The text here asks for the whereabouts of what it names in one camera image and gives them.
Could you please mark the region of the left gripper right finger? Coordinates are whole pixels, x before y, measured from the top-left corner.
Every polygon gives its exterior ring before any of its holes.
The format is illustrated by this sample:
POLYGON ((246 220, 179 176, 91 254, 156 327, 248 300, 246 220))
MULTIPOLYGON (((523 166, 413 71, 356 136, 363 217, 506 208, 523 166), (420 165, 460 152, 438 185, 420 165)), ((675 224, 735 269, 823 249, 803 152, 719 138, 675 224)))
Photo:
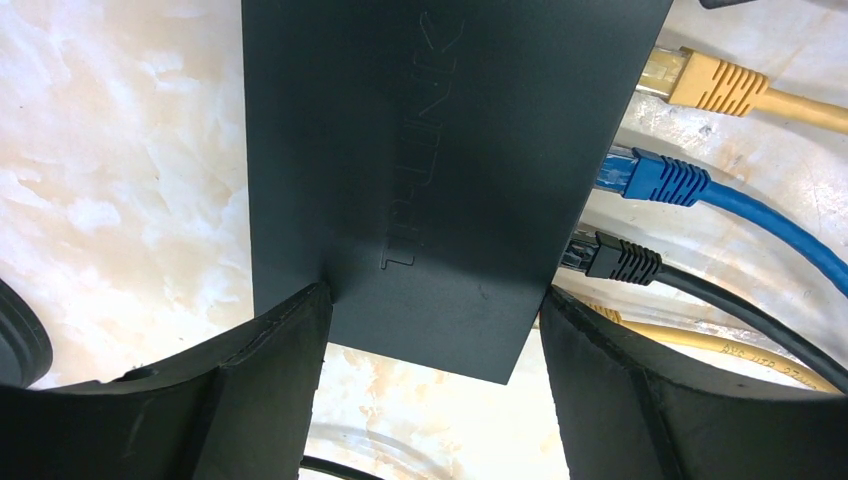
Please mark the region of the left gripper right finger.
POLYGON ((574 479, 843 479, 847 399, 683 355, 558 287, 539 312, 574 479))

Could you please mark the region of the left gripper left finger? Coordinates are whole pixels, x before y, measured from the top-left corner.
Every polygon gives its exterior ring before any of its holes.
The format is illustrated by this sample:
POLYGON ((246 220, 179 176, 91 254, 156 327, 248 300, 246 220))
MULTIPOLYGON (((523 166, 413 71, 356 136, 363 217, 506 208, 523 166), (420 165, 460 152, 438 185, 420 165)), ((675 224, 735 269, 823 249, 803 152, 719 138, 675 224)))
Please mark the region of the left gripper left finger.
POLYGON ((295 479, 332 318, 312 284, 108 383, 1 390, 5 479, 295 479))

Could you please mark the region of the black network switch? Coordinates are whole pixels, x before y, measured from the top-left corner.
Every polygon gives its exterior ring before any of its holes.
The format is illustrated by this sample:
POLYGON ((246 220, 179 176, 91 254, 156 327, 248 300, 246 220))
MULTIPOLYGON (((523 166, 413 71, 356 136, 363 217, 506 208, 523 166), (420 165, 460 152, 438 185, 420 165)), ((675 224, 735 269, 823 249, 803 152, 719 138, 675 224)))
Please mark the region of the black network switch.
POLYGON ((253 305, 510 379, 667 1, 245 1, 253 305))

